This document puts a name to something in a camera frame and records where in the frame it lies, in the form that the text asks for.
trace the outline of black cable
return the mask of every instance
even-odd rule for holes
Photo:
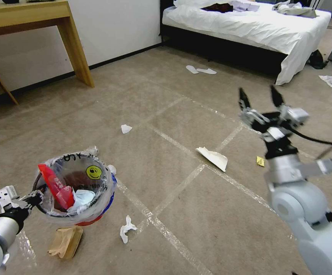
[[[323,140],[320,140],[320,139],[315,139],[313,137],[306,136],[306,135],[298,132],[297,130],[293,129],[292,127],[289,127],[288,130],[290,130],[292,133],[296,134],[297,136],[300,136],[300,137],[302,137],[304,139],[307,139],[309,141],[331,145],[330,148],[323,151],[316,159],[321,159],[324,155],[326,155],[327,153],[329,153],[332,150],[332,142],[331,141],[323,141]]]

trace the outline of red plastic item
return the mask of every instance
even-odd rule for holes
[[[55,200],[63,207],[65,210],[74,204],[73,189],[71,186],[66,186],[62,183],[55,172],[48,167],[46,164],[39,164],[39,170],[41,171],[47,186],[49,187],[51,194],[54,196]]]

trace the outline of table leg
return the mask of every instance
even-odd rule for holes
[[[57,26],[77,78],[94,87],[73,17],[62,18]]]

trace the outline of yellow smiley face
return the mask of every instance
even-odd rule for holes
[[[98,166],[91,165],[87,167],[87,176],[92,180],[99,180],[102,175],[102,170]]]

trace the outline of white wall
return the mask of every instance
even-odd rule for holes
[[[160,42],[159,0],[69,0],[69,4],[88,65]],[[0,77],[9,90],[72,70],[57,27],[0,36]]]

